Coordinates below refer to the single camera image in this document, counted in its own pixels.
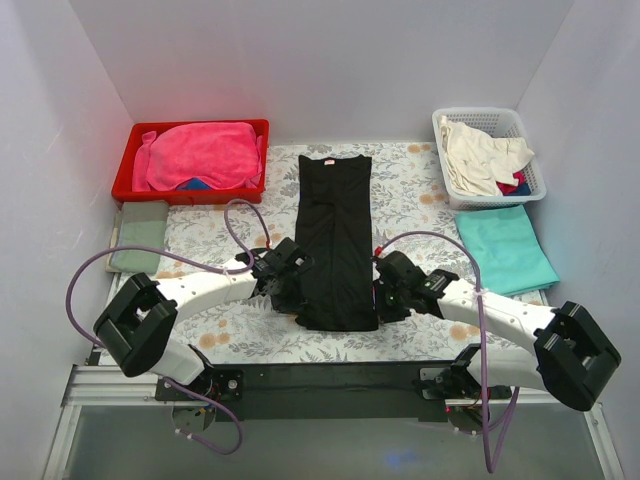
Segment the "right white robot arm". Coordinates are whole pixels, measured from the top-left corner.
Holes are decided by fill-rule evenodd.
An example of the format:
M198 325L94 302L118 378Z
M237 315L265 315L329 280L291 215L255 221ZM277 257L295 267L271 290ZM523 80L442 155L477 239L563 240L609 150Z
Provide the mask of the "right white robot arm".
M513 343L488 357L488 386L546 391L563 405L590 410L616 369L621 355L581 305L560 308L525 304L492 292L477 293L457 275L425 273L403 253L377 256L374 283L382 320L410 313L429 314L486 330Z

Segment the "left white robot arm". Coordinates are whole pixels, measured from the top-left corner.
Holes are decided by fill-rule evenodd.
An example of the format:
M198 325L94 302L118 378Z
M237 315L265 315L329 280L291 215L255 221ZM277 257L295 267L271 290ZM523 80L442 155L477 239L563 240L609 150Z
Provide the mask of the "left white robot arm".
M174 326L219 305L290 292L314 261L286 237L274 248L240 253L219 267L172 279L145 273L125 282L93 330L122 373L168 377L200 395L214 397L223 382L193 345L171 338Z

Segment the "black t shirt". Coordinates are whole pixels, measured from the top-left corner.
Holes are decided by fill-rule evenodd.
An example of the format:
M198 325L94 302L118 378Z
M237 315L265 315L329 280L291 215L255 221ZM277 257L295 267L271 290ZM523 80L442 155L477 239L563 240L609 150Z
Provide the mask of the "black t shirt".
M313 259L300 278L308 330L378 329L373 300L370 177L372 159L299 157L295 242Z

